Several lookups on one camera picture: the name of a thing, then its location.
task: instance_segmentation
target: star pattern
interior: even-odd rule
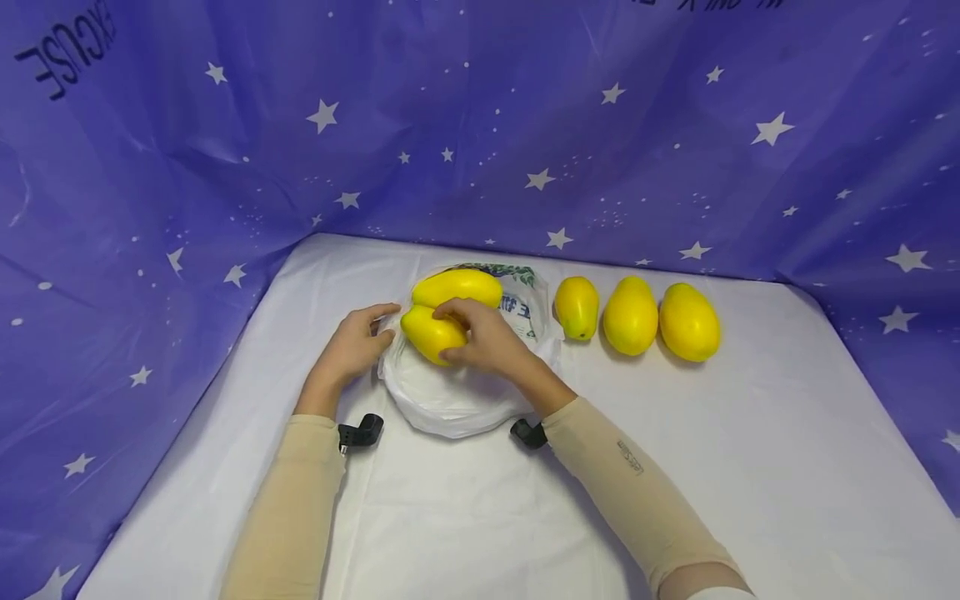
[[[77,473],[86,472],[86,466],[93,462],[93,459],[97,458],[96,456],[91,456],[87,458],[86,454],[81,454],[77,457],[77,460],[72,463],[67,463],[63,466],[66,469],[66,474],[63,475],[63,479],[70,477],[71,475],[76,475]]]
[[[47,580],[47,583],[23,600],[62,600],[63,588],[66,587],[78,568],[80,568],[79,565],[61,575],[60,567],[56,567],[54,572],[50,574],[50,579]]]
[[[542,191],[543,191],[543,187],[544,187],[547,183],[549,183],[550,181],[556,181],[555,178],[552,178],[552,177],[550,177],[549,175],[547,175],[547,171],[549,171],[549,170],[550,170],[549,168],[543,169],[542,171],[540,171],[540,172],[537,173],[536,175],[532,175],[532,174],[530,174],[530,173],[527,173],[527,179],[529,179],[530,181],[527,182],[527,184],[524,185],[523,187],[524,187],[524,188],[527,188],[527,187],[536,187],[539,191],[542,192]]]
[[[170,266],[173,268],[174,273],[180,274],[180,271],[183,270],[183,267],[180,265],[180,255],[183,254],[183,248],[177,248],[173,252],[167,254],[167,260],[170,261]]]
[[[953,449],[960,454],[960,433],[954,433],[948,429],[947,436],[942,439],[942,442],[946,445],[952,446]]]
[[[566,237],[566,228],[560,228],[559,231],[547,231],[546,234],[550,236],[550,241],[546,243],[547,248],[554,246],[558,250],[563,250],[564,245],[573,241],[572,237]]]
[[[703,258],[703,255],[711,250],[713,250],[713,248],[704,248],[703,246],[700,245],[700,241],[697,240],[696,242],[694,242],[693,246],[691,246],[690,248],[680,251],[680,254],[684,256],[683,258],[681,258],[681,260],[687,260],[688,258],[695,258],[696,260],[701,260]]]
[[[130,375],[130,379],[133,380],[133,383],[130,384],[130,387],[135,388],[138,385],[147,385],[147,377],[149,377],[150,373],[152,372],[154,372],[154,370],[147,369],[146,365],[140,367],[140,371]]]
[[[206,73],[205,73],[205,74],[208,75],[208,76],[210,77],[210,79],[212,79],[213,82],[214,82],[216,85],[219,85],[221,82],[222,82],[222,83],[226,83],[226,82],[227,82],[227,78],[224,77],[224,67],[222,67],[222,66],[213,66],[213,63],[212,63],[212,62],[208,62],[208,63],[206,64],[206,66],[207,66],[208,68],[206,69]]]
[[[620,82],[613,84],[613,87],[610,89],[605,89],[603,93],[603,102],[600,103],[600,106],[605,104],[616,104],[616,99],[620,97],[620,94],[627,91],[626,89],[620,89]]]
[[[321,98],[317,111],[306,118],[307,121],[312,121],[317,124],[317,135],[322,133],[327,125],[337,124],[337,119],[334,118],[333,111],[336,110],[338,106],[340,106],[339,102],[328,106],[326,102],[324,102],[324,99]]]
[[[713,70],[707,73],[707,85],[718,84],[720,82],[720,76],[723,75],[723,72],[726,69],[721,69],[720,65],[713,67]]]
[[[224,277],[224,283],[232,283],[238,288],[242,288],[243,286],[240,285],[240,279],[247,276],[243,271],[244,265],[246,264],[247,263],[243,263],[242,265],[233,265],[230,267],[229,273]]]
[[[883,335],[886,335],[891,331],[909,332],[910,327],[908,327],[907,324],[919,314],[920,313],[905,313],[898,304],[896,307],[894,307],[894,312],[885,317],[879,317],[879,319],[883,321]]]
[[[911,252],[905,244],[900,244],[900,251],[886,259],[900,267],[904,273],[910,273],[914,269],[932,270],[933,267],[924,262],[924,256],[926,251]]]
[[[340,198],[336,199],[333,202],[337,202],[343,205],[344,210],[347,210],[349,207],[353,206],[354,208],[360,208],[360,203],[357,202],[357,198],[360,197],[360,192],[353,192],[348,194],[344,192],[340,195]]]
[[[785,115],[785,112],[781,112],[777,115],[777,118],[769,123],[757,123],[756,128],[760,131],[760,133],[756,135],[756,138],[754,138],[754,141],[751,142],[751,145],[758,144],[760,142],[766,142],[771,146],[775,146],[781,135],[794,128],[793,125],[787,125],[783,123],[783,117]]]

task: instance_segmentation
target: purple backdrop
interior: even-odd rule
[[[0,54],[0,599],[76,593],[316,231],[791,282],[960,511],[954,0],[5,0]]]

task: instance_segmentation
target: beige arm sleeve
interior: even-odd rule
[[[720,563],[740,572],[669,477],[584,398],[544,419],[543,429],[646,573],[655,597],[682,566]]]
[[[345,463],[332,420],[290,418],[233,550],[221,600],[316,600]]]

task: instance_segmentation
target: black plastic clip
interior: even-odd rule
[[[546,444],[543,423],[537,423],[536,427],[531,427],[527,419],[520,419],[510,428],[510,434],[531,450],[536,450]]]
[[[337,425],[337,430],[340,432],[340,453],[347,454],[347,448],[368,447],[376,444],[382,429],[383,418],[373,413],[364,415],[359,427],[342,423]]]

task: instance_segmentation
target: white plastic bag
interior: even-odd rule
[[[550,367],[560,363],[560,327],[550,316],[549,285],[530,267],[501,263],[450,265],[420,275],[418,281],[449,269],[479,269],[500,280],[500,312],[527,346]],[[399,327],[403,310],[384,326],[396,338],[380,359],[377,374],[397,408],[421,431],[450,439],[494,429],[503,421],[531,412],[523,396],[495,375],[472,369],[438,367],[423,358]]]

